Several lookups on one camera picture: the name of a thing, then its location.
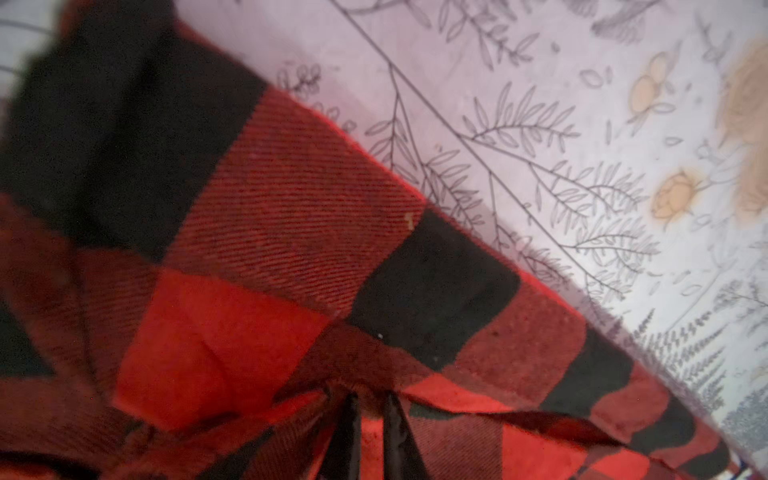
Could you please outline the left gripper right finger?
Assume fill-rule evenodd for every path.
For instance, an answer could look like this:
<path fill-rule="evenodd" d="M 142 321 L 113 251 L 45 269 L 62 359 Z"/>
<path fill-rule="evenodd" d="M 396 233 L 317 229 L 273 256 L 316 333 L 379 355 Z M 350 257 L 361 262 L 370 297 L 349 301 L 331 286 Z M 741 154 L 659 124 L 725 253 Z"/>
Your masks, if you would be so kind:
<path fill-rule="evenodd" d="M 383 410 L 385 480 L 429 480 L 402 405 L 396 395 L 387 395 Z"/>

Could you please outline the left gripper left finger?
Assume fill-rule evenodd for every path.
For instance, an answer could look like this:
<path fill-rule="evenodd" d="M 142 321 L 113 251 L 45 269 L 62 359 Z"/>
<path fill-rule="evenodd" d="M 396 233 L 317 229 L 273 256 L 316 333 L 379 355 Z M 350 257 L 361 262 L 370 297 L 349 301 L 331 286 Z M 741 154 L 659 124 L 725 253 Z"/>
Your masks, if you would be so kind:
<path fill-rule="evenodd" d="M 359 480 L 361 463 L 361 413 L 358 396 L 345 399 L 337 418 L 317 478 L 325 480 Z"/>

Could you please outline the red black plaid shirt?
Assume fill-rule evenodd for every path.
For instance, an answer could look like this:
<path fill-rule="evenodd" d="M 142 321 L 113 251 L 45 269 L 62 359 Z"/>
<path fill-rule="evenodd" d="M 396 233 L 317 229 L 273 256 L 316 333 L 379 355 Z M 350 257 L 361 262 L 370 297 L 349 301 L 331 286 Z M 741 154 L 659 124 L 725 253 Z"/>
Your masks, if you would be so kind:
<path fill-rule="evenodd" d="M 169 1 L 71 1 L 1 137 L 1 474 L 719 479 L 728 444 Z"/>

